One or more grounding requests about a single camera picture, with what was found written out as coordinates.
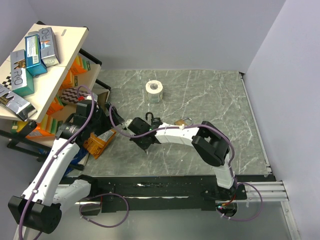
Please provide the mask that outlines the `brass padlock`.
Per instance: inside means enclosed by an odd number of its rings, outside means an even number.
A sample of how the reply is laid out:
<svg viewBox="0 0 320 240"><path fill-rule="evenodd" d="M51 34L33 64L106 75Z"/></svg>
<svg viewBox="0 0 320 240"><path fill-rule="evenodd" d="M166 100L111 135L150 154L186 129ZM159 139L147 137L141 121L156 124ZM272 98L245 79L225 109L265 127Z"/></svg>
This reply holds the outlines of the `brass padlock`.
<svg viewBox="0 0 320 240"><path fill-rule="evenodd" d="M191 126L194 124L194 121L190 117L181 118L174 122L174 125L176 126Z"/></svg>

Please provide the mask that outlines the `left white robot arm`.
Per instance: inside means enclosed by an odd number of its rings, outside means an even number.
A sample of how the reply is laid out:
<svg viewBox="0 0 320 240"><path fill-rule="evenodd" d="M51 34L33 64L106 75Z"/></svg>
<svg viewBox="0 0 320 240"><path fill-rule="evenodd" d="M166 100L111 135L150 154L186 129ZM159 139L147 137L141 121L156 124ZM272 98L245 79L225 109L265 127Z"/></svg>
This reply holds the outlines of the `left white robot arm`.
<svg viewBox="0 0 320 240"><path fill-rule="evenodd" d="M123 123L124 119L115 108L105 112L92 100L77 103L75 112L59 127L51 151L35 179L21 196L12 196L8 202L20 230L28 227L50 234L76 202L83 198L93 201L98 197L98 181L85 175L63 191L56 190L72 159L91 133L101 135Z"/></svg>

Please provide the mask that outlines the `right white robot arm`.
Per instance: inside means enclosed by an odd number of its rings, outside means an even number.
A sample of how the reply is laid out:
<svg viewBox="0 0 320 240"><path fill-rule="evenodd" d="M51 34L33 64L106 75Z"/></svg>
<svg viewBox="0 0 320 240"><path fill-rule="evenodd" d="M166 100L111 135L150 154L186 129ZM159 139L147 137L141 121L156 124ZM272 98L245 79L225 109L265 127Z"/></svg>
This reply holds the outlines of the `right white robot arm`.
<svg viewBox="0 0 320 240"><path fill-rule="evenodd" d="M176 126L154 118L148 124L140 117L127 120L125 128L130 140L147 151L153 144L180 144L193 147L201 159L213 167L218 193L223 199L230 199L236 193L237 183L231 168L231 143L208 121L190 126Z"/></svg>

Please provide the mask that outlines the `black padlock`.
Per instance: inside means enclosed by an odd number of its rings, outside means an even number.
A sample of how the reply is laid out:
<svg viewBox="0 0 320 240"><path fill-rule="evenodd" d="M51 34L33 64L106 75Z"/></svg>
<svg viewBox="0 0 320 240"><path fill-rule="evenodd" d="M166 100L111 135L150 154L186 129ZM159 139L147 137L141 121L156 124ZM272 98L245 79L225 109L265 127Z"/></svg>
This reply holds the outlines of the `black padlock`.
<svg viewBox="0 0 320 240"><path fill-rule="evenodd" d="M162 125L163 122L161 121L161 118L160 117L154 117L153 113L152 112L147 112L145 114L145 119L147 121L150 121L151 122L151 125Z"/></svg>

